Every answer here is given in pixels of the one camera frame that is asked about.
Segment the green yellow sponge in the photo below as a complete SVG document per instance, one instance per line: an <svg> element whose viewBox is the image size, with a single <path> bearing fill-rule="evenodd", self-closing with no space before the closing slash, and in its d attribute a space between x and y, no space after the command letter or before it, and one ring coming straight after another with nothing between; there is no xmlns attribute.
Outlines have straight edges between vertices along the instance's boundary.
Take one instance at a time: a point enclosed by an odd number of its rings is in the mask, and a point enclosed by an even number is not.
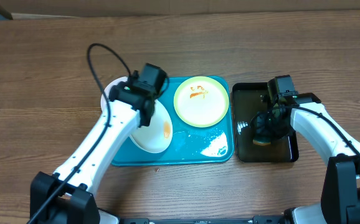
<svg viewBox="0 0 360 224"><path fill-rule="evenodd" d="M271 145L271 139L270 138L266 138L266 137L254 137L252 142L255 145L258 146L268 146Z"/></svg>

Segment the white plate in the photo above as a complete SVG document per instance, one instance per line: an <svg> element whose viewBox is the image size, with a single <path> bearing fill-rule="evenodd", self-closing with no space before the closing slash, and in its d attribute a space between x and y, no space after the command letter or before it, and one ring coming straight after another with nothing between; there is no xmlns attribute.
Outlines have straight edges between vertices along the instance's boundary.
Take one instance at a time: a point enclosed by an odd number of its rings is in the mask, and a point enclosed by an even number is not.
<svg viewBox="0 0 360 224"><path fill-rule="evenodd" d="M173 124L167 109L158 100L149 126L134 131L130 139L140 149L157 154L165 151L173 138Z"/></svg>
<svg viewBox="0 0 360 224"><path fill-rule="evenodd" d="M120 78L117 78L117 79L113 80L112 82L110 82L104 89L106 97L109 98L110 90L115 85L119 84L120 82L126 82L127 80L128 80L128 77L120 77ZM102 95L101 99L100 99L101 111L104 111L106 109L106 107L107 107L107 103L106 103L104 96Z"/></svg>

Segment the white plate front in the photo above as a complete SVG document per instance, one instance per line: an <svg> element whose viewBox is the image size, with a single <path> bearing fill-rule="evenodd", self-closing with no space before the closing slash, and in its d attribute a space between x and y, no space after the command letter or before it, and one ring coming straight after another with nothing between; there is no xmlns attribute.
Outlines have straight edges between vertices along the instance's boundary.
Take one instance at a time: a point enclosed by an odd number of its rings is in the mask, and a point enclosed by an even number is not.
<svg viewBox="0 0 360 224"><path fill-rule="evenodd" d="M158 100L149 126L134 131L130 139L140 149L157 154L165 151L173 138L173 124L167 109Z"/></svg>

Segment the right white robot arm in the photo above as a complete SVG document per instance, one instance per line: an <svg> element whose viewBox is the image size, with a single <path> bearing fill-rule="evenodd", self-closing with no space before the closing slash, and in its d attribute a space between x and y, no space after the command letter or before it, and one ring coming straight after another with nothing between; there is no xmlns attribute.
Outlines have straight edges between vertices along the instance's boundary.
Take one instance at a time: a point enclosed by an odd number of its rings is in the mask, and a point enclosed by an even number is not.
<svg viewBox="0 0 360 224"><path fill-rule="evenodd" d="M253 141L260 145L299 133L327 166L320 202L289 208L280 223L360 223L360 142L329 115L318 97L275 94L250 125Z"/></svg>

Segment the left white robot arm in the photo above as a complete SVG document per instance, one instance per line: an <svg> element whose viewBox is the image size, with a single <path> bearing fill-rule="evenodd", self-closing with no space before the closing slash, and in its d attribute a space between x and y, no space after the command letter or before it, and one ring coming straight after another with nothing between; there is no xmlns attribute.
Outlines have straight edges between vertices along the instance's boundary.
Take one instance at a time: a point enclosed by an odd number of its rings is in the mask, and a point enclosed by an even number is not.
<svg viewBox="0 0 360 224"><path fill-rule="evenodd" d="M160 88L120 82L102 95L106 107L77 150L53 174L34 177L29 223L119 223L98 208L95 194L124 141L149 125Z"/></svg>

